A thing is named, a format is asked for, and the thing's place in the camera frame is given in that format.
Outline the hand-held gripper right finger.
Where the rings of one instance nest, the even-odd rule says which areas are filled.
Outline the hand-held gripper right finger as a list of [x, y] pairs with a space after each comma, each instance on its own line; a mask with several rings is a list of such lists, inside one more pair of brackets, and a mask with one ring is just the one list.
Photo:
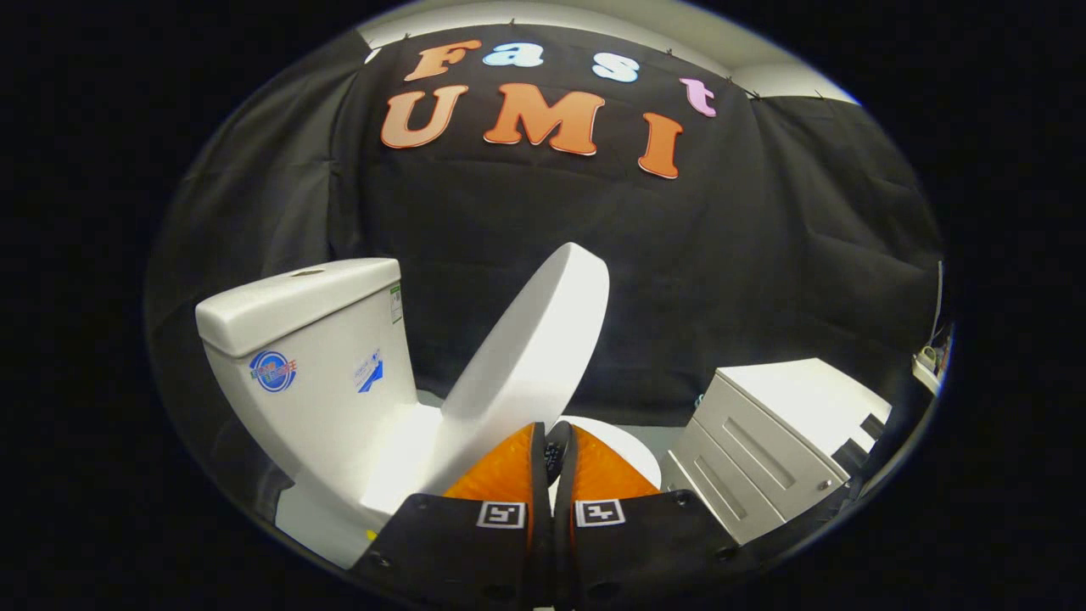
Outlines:
[[582, 427], [554, 441], [558, 610], [700, 608], [738, 583], [738, 545], [695, 491], [660, 491]]

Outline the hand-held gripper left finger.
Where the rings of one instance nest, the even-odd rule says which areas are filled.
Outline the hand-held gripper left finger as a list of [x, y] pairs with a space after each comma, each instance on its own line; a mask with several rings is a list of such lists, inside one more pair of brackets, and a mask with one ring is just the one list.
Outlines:
[[546, 427], [500, 442], [446, 491], [412, 494], [352, 568], [403, 610], [531, 610], [546, 600]]

